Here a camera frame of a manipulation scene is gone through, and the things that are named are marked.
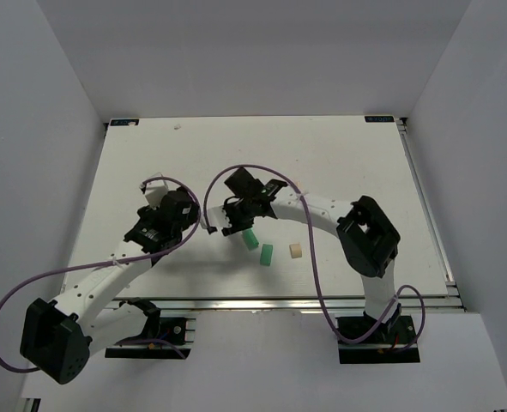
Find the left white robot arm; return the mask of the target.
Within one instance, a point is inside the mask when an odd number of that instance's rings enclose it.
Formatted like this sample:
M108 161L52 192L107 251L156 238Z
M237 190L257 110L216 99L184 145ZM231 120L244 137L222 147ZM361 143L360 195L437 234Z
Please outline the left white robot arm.
M27 309L20 353L60 385L73 380L91 355L131 340L160 337L160 309L130 298L111 312L106 305L138 276L149 271L196 225L198 201L184 187L168 191L156 207L144 206L124 235L110 264L91 271L51 301L36 299Z

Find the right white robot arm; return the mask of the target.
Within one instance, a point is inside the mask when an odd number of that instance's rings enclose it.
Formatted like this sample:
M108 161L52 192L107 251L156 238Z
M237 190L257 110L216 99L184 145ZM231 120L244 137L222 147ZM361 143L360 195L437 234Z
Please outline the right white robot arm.
M363 195L344 202L307 194L282 179L264 184L243 167L226 178L225 185L232 199L208 212L223 235L250 229L261 217L300 222L331 234L360 274L365 315L384 323L395 315L394 261L401 236L373 198Z

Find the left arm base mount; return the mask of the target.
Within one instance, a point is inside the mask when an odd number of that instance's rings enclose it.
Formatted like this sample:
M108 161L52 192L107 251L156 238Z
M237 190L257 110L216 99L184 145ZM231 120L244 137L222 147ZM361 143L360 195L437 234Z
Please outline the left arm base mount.
M194 318L164 315L153 302L144 299L118 303L118 308L125 306L139 308L147 321L140 334L106 348L107 359L184 361L188 358L194 342Z

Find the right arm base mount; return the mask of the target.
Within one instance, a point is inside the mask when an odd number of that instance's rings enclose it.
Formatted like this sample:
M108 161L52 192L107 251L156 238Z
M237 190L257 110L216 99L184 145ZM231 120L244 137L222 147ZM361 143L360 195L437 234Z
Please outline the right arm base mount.
M338 343L341 365L384 365L420 363L416 343L405 348L416 336L411 316L400 316L390 332L377 330L365 341L350 345Z

